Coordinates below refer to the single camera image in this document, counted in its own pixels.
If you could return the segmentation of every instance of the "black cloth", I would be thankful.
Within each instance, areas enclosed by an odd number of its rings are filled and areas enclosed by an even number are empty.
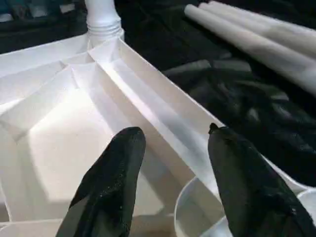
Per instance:
[[[146,139],[119,132],[83,177],[57,237],[128,237]]]
[[[316,99],[187,19],[185,5],[200,2],[117,0],[126,42],[291,177],[316,186]],[[294,1],[222,2],[316,26]]]
[[[249,141],[212,124],[208,152],[234,237],[316,236],[307,210]]]

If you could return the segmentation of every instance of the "white rod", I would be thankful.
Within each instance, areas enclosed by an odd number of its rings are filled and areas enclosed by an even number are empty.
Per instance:
[[[193,5],[185,14],[316,97],[314,60]]]
[[[265,16],[261,18],[260,14],[215,1],[212,1],[210,4],[201,3],[199,8],[316,59],[316,35],[314,30],[308,28],[305,30],[294,24],[291,24],[291,27],[289,27],[286,22],[277,22],[277,20]]]
[[[265,15],[261,15],[252,11],[247,11],[238,7],[234,7],[234,6],[230,6],[221,2],[217,2],[217,1],[210,1],[209,5],[216,7],[217,9],[225,9],[225,10],[229,10],[231,12],[236,12],[240,15],[243,15],[249,19],[261,22],[261,23],[265,23],[268,25],[275,25],[275,26],[283,26],[285,28],[287,28],[289,31],[295,31],[298,33],[305,33],[305,34],[310,34],[313,35],[314,37],[316,37],[316,31],[304,26],[299,26],[290,22],[285,22],[285,21],[281,21],[269,16],[265,16]]]

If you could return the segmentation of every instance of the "white plastic tube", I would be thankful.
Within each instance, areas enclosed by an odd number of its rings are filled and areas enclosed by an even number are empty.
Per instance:
[[[235,12],[237,14],[240,14],[248,19],[260,22],[260,23],[264,23],[267,24],[269,26],[282,26],[284,28],[286,28],[288,31],[294,31],[294,32],[298,32],[298,33],[305,33],[305,34],[310,34],[313,35],[314,37],[316,37],[316,31],[304,26],[299,26],[293,23],[289,23],[289,22],[285,22],[285,21],[281,21],[269,16],[265,16],[265,15],[261,15],[252,11],[247,11],[244,9],[240,9],[238,7],[234,7],[234,6],[230,6],[221,2],[217,2],[217,1],[210,1],[209,5],[212,6],[213,8],[216,9],[221,9],[221,10],[227,10],[230,12]]]
[[[87,27],[93,46],[114,37],[123,37],[120,17],[114,0],[85,0],[88,10]]]
[[[266,16],[261,18],[260,14],[216,1],[212,1],[210,4],[201,3],[199,8],[316,59],[316,32],[314,30],[287,24]]]
[[[193,5],[185,14],[316,97],[314,60]]]

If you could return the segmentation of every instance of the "white plastic tray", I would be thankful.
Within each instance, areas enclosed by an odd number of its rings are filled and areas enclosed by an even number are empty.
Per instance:
[[[223,124],[121,40],[92,48],[83,35],[0,55],[0,65],[0,237],[34,236],[39,223],[54,236],[84,173],[127,126],[147,139],[132,233],[173,232],[195,175],[219,199],[207,133]]]

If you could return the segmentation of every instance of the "black fabric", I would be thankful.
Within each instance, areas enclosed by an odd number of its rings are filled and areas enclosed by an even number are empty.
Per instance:
[[[316,120],[251,72],[215,69],[190,92],[295,180],[316,186]]]
[[[234,237],[316,236],[307,210],[249,141],[213,124],[208,151]]]
[[[138,173],[145,153],[143,131],[119,132],[83,177],[57,237],[127,237]]]
[[[64,1],[40,1],[47,4],[48,15],[34,18],[28,4],[9,6],[14,20],[0,23],[0,53],[82,35],[87,32],[86,11],[82,0],[72,0],[75,10],[62,14]]]
[[[297,181],[316,186],[316,99],[187,19],[184,6],[200,2],[116,1],[128,44],[274,164]],[[312,12],[295,7],[298,1],[222,2],[316,27]],[[136,20],[129,8],[141,12]]]

